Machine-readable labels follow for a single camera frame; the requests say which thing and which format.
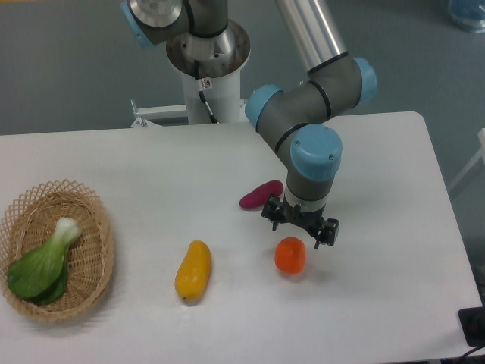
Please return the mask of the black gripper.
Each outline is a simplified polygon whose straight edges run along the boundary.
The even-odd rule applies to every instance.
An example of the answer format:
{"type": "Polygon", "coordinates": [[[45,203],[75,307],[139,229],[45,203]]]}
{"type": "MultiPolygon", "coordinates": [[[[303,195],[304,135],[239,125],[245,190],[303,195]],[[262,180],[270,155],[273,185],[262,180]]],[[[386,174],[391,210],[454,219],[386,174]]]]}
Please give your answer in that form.
{"type": "Polygon", "coordinates": [[[279,224],[293,224],[305,230],[315,238],[314,249],[320,246],[334,246],[340,229],[340,221],[335,218],[322,218],[324,207],[313,211],[303,212],[299,206],[290,206],[284,199],[271,194],[261,211],[261,216],[272,223],[275,231],[279,224]]]}

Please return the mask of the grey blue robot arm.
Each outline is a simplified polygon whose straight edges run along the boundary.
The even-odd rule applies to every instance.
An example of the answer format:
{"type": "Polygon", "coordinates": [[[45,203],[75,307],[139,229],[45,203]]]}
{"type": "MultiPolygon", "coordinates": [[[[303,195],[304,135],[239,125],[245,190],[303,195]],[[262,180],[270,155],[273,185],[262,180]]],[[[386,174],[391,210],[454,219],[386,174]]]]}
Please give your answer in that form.
{"type": "Polygon", "coordinates": [[[277,4],[308,80],[288,92],[259,87],[243,101],[240,72],[249,59],[246,31],[226,1],[124,1],[120,7],[144,47],[165,45],[179,73],[191,124],[233,123],[245,115],[287,170],[286,187],[264,202],[273,226],[290,223],[317,246],[334,245],[340,223],[324,218],[340,167],[342,141],[325,122],[372,97],[374,69],[350,57],[324,1],[277,4]]]}

